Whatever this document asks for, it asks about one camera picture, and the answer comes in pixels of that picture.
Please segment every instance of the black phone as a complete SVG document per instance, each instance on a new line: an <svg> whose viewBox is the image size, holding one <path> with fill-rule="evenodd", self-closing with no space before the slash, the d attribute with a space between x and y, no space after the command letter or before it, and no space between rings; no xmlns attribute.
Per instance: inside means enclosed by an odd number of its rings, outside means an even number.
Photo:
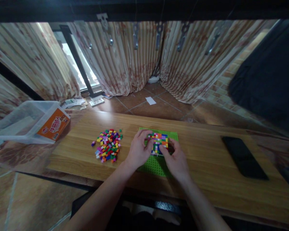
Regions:
<svg viewBox="0 0 289 231"><path fill-rule="evenodd" d="M269 180L268 176L244 144L243 140L227 136L222 137L222 140L243 176Z"/></svg>

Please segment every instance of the left hand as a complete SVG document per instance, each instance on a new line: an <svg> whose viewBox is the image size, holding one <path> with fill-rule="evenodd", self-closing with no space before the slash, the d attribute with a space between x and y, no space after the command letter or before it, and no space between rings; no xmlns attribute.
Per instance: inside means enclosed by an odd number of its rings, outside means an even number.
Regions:
<svg viewBox="0 0 289 231"><path fill-rule="evenodd" d="M128 156L124 162L135 171L142 166L151 155L154 140L148 140L148 144L145 146L145 138L151 133L153 133L151 130L139 130L132 140Z"/></svg>

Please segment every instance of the green baseplate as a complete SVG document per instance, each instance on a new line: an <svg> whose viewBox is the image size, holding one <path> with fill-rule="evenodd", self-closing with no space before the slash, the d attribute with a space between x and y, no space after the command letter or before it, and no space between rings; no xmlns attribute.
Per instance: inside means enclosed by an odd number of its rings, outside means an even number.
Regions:
<svg viewBox="0 0 289 231"><path fill-rule="evenodd" d="M148 129L148 130L152 130L154 133L165 134L168 137L176 141L179 141L178 134L176 132L167 132L167 131L161 131L161 130L155 130L155 129L149 129L149 128L142 128L142 127L139 128L139 130L141 129ZM158 155L158 156L151 155L149 159L147 160L147 162L141 167L139 167L137 171L150 173L150 174L154 174L158 176L173 177L166 165L165 158L162 155Z"/></svg>

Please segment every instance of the curtain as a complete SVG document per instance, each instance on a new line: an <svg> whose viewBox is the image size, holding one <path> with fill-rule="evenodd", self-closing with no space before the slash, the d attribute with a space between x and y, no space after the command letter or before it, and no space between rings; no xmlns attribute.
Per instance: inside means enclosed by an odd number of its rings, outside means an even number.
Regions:
<svg viewBox="0 0 289 231"><path fill-rule="evenodd" d="M167 24L161 58L161 85L178 101L192 104L202 97L236 57L261 31L265 20L225 21L212 52L205 55L217 23L190 24L181 52L177 51L182 24Z"/></svg>
<svg viewBox="0 0 289 231"><path fill-rule="evenodd" d="M81 96L48 23L0 23L0 61L45 100Z"/></svg>
<svg viewBox="0 0 289 231"><path fill-rule="evenodd" d="M139 22L138 50L134 50L132 22L108 23L113 46L107 44L100 22L68 25L106 94L127 96L139 91L155 72L162 49L155 50L154 22Z"/></svg>
<svg viewBox="0 0 289 231"><path fill-rule="evenodd" d="M0 74L0 120L27 100L32 99Z"/></svg>

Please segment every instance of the window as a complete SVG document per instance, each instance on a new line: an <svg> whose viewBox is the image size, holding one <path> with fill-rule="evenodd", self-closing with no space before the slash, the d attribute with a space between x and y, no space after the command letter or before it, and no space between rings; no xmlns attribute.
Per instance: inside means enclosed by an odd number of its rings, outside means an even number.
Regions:
<svg viewBox="0 0 289 231"><path fill-rule="evenodd" d="M60 30L55 30L54 35L71 67L81 93L88 91L91 97L103 93L95 74L68 26L60 25Z"/></svg>

